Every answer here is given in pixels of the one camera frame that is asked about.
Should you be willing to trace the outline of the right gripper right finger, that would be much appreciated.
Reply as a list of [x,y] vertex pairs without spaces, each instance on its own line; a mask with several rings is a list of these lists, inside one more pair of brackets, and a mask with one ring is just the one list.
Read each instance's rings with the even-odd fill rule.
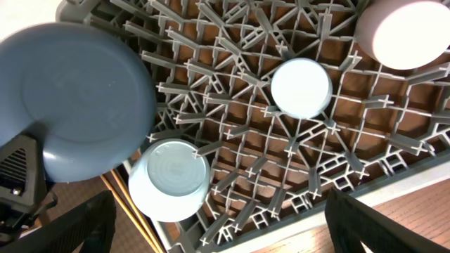
[[334,250],[343,252],[448,252],[352,196],[331,189],[325,217]]

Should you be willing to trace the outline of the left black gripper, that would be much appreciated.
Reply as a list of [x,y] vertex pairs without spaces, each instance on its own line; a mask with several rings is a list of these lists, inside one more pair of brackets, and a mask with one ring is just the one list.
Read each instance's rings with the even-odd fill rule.
[[17,240],[40,214],[58,204],[52,186],[36,140],[21,134],[1,146],[2,242]]

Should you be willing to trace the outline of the light blue bowl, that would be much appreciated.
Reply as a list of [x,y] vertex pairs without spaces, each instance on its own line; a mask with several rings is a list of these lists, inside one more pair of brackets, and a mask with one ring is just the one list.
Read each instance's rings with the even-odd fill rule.
[[210,164],[198,148],[181,139],[152,144],[133,166],[129,193],[154,221],[176,222],[193,216],[209,192]]

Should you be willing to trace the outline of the dark blue plate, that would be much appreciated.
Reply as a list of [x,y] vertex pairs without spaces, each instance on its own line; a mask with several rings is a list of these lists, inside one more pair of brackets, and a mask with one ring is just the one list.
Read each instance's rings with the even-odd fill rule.
[[33,136],[48,180],[83,181],[120,165],[155,121],[153,80],[125,43],[70,22],[1,43],[1,142]]

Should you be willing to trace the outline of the light blue cup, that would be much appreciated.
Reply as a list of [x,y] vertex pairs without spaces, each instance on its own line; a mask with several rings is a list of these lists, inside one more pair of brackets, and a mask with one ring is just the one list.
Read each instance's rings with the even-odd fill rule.
[[270,90],[278,109],[284,114],[309,119],[328,106],[333,92],[326,70],[308,58],[294,58],[281,64],[271,78]]

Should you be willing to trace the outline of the pink cup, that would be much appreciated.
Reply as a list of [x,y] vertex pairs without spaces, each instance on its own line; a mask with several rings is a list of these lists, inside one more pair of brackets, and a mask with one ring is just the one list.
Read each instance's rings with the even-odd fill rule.
[[431,0],[372,1],[357,21],[355,39],[391,69],[424,66],[449,47],[449,7]]

